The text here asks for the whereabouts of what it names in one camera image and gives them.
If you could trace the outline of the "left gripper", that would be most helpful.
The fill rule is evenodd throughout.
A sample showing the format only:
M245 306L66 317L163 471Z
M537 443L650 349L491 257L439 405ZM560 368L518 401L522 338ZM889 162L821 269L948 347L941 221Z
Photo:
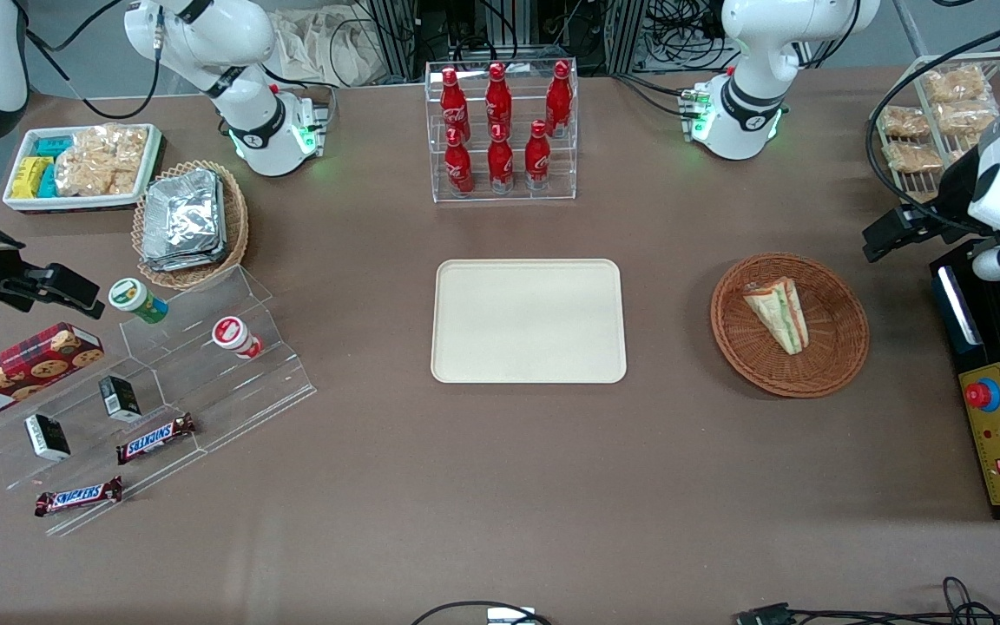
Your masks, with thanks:
M955 226L940 226L936 218L921 213L913 205L897 206L894 208L894 216L898 220L877 220L865 227L865 260L876 264L886 254L908 245L910 239L929 239L939 235L964 237L968 234L987 237L989 227L970 217L968 213L975 193L979 162L980 150L975 146L965 151L942 174L932 206L942 218L955 222Z

